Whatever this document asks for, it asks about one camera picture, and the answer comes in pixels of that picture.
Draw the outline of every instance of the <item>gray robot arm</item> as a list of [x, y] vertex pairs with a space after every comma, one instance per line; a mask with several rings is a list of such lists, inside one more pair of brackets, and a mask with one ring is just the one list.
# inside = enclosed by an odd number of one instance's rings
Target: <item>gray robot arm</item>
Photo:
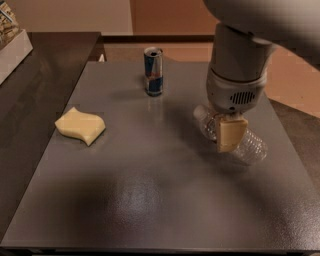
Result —
[[281, 45], [320, 70], [319, 0], [204, 0], [221, 23], [208, 70], [209, 101], [220, 113], [253, 108], [266, 66]]

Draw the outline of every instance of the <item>plastic bottle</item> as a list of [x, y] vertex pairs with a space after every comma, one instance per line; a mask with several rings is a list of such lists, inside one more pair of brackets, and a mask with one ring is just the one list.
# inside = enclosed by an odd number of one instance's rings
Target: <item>plastic bottle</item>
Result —
[[[199, 105], [195, 108], [193, 115], [199, 123], [202, 134], [216, 142], [214, 112], [204, 105]], [[253, 165], [265, 159], [267, 152], [267, 144], [247, 128], [238, 147], [230, 153], [244, 164]]]

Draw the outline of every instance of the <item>soda can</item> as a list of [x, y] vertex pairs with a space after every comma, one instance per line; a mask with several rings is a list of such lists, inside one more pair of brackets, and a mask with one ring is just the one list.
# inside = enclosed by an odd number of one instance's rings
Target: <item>soda can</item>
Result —
[[144, 50], [145, 90], [152, 97], [161, 95], [163, 90], [162, 53], [157, 47]]

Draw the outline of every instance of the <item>yellow sponge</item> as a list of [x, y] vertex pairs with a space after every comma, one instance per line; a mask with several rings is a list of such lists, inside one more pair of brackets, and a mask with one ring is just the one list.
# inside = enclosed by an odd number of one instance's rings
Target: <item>yellow sponge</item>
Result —
[[87, 146], [106, 128], [101, 117], [82, 113], [75, 107], [58, 119], [55, 125], [62, 135], [83, 140]]

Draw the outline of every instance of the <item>wall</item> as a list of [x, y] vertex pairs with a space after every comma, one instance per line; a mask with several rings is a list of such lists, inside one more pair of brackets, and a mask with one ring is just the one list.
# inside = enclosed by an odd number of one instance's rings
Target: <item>wall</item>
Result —
[[211, 35], [217, 20], [203, 0], [131, 0], [136, 35]]
[[6, 0], [29, 32], [101, 31], [132, 35], [129, 0]]
[[103, 35], [213, 34], [202, 0], [6, 0], [29, 32], [101, 31]]

